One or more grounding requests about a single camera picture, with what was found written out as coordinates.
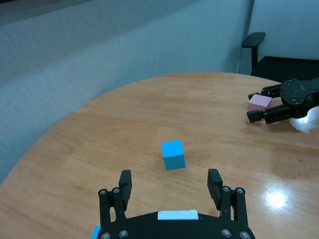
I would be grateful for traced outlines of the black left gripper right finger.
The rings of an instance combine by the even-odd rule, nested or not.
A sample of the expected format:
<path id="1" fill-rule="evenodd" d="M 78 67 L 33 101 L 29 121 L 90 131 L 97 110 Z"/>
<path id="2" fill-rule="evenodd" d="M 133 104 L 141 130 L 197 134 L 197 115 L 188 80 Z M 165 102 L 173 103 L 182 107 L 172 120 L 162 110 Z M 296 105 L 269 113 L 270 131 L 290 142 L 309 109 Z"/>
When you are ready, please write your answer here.
<path id="1" fill-rule="evenodd" d="M 237 187 L 232 190 L 230 187 L 224 186 L 217 169 L 208 169 L 207 187 L 216 209 L 220 212 L 220 218 L 230 220 L 232 208 L 234 221 L 247 223 L 245 190 L 243 188 Z"/>

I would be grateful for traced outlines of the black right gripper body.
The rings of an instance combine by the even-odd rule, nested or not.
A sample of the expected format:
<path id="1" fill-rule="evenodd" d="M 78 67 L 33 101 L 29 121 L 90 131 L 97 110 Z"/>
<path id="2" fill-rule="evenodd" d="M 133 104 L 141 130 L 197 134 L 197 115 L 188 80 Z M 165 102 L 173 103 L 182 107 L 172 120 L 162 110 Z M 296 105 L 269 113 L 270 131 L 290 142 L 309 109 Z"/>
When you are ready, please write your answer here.
<path id="1" fill-rule="evenodd" d="M 287 80 L 280 90 L 282 105 L 289 109 L 290 118 L 303 118 L 319 105 L 319 79 Z"/>

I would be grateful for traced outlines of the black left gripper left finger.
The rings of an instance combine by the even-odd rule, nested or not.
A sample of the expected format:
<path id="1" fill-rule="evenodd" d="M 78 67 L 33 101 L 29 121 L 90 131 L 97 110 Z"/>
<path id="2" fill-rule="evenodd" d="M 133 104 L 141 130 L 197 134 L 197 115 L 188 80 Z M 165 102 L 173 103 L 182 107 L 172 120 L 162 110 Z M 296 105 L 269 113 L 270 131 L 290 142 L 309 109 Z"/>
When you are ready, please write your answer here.
<path id="1" fill-rule="evenodd" d="M 123 170 L 118 187 L 111 191 L 101 189 L 98 192 L 100 207 L 100 225 L 107 226 L 111 223 L 110 209 L 114 208 L 116 220 L 125 219 L 128 201 L 132 190 L 132 176 L 130 170 Z"/>

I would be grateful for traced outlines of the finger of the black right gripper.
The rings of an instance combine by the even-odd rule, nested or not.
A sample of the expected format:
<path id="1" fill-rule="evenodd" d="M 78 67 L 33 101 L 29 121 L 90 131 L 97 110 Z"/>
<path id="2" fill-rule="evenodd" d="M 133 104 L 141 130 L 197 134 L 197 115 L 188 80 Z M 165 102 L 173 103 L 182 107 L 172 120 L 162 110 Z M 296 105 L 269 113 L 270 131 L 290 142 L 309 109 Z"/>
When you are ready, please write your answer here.
<path id="1" fill-rule="evenodd" d="M 261 92 L 256 92 L 248 95 L 248 99 L 251 99 L 254 95 L 261 95 L 261 96 L 266 96 L 270 98 L 278 98 L 280 97 L 280 92 L 281 92 L 281 87 L 283 84 L 277 84 L 273 86 L 268 86 L 262 88 Z"/>
<path id="2" fill-rule="evenodd" d="M 253 110 L 247 112 L 247 117 L 250 123 L 259 122 L 264 120 L 266 124 L 271 124 L 296 116 L 295 110 L 293 107 L 283 104 L 265 110 Z"/>

